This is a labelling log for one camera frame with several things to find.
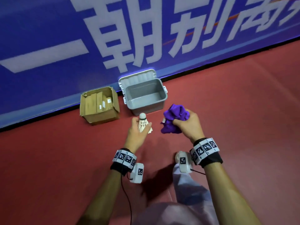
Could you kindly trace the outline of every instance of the shuttlecock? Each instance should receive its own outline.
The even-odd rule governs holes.
[[[140,132],[143,132],[144,128],[146,127],[146,125],[148,124],[149,122],[147,121],[146,119],[146,114],[145,113],[141,113],[140,114],[140,121],[139,121],[139,131]]]

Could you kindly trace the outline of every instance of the purple blue signboard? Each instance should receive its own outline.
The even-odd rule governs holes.
[[[0,0],[0,128],[300,35],[300,0]]]

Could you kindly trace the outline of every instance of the black wristband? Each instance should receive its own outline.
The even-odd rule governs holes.
[[[194,147],[195,147],[197,144],[199,144],[201,141],[205,140],[205,139],[207,139],[207,137],[204,137],[204,138],[201,138],[201,139],[199,139],[199,140],[196,140],[196,141],[194,142]],[[206,165],[211,164],[211,163],[223,163],[223,160],[222,160],[222,158],[221,158],[219,152],[214,152],[214,153],[208,155],[205,159],[201,160],[201,162],[200,162],[199,165],[200,165],[202,168],[204,168]]]
[[[124,150],[124,151],[128,151],[128,152],[132,153],[128,148],[121,148],[120,150]],[[113,162],[110,169],[120,172],[123,176],[125,176],[127,174],[127,172],[132,172],[132,169],[130,169],[129,167],[127,167],[119,162]]]

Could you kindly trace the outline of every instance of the light blue stripe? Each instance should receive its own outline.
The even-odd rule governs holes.
[[[249,40],[247,42],[243,42],[241,44],[238,44],[238,45],[235,45],[235,46],[223,49],[223,50],[219,50],[217,52],[214,52],[214,53],[211,53],[211,54],[208,54],[208,55],[204,55],[204,56],[201,56],[201,57],[198,57],[198,58],[195,58],[195,59],[192,59],[192,60],[180,63],[180,64],[176,64],[176,65],[164,68],[164,69],[160,69],[160,70],[157,71],[157,77],[162,78],[163,76],[178,73],[182,69],[185,69],[185,68],[188,68],[190,66],[199,64],[201,62],[204,62],[206,60],[215,58],[217,56],[220,56],[220,55],[223,55],[225,53],[231,52],[233,50],[239,49],[241,47],[250,45],[252,43],[255,43],[255,42],[260,41],[262,39],[268,38],[272,35],[276,35],[280,32],[283,32],[287,29],[290,29],[290,28],[298,26],[298,25],[300,25],[300,23],[291,25],[289,27],[285,27],[283,29],[274,31],[270,34],[260,36],[258,38]],[[115,90],[120,90],[119,85],[118,85],[117,82],[111,84],[110,86],[112,86]],[[25,120],[28,120],[30,118],[36,117],[36,116],[40,116],[40,115],[43,115],[43,114],[54,112],[54,111],[57,111],[57,110],[60,110],[60,109],[63,109],[63,108],[69,107],[69,106],[73,106],[73,105],[78,104],[79,102],[80,102],[80,93],[74,94],[74,95],[71,95],[71,96],[67,96],[67,97],[64,97],[64,98],[60,98],[60,99],[57,99],[57,100],[53,100],[53,101],[50,101],[50,102],[45,102],[45,103],[42,103],[42,104],[38,104],[38,105],[35,105],[35,106],[31,106],[31,107],[28,107],[28,108],[24,108],[24,109],[21,109],[21,110],[16,110],[16,111],[12,111],[12,112],[9,112],[9,113],[1,114],[0,115],[0,128],[12,125],[14,123],[18,123],[18,122],[21,122],[21,121],[25,121]]]

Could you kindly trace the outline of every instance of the open cardboard box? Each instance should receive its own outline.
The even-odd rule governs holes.
[[[97,109],[97,93],[102,92],[103,98],[111,98],[112,106]],[[80,96],[80,116],[92,125],[119,119],[120,106],[118,95],[112,87],[103,87],[87,91]]]

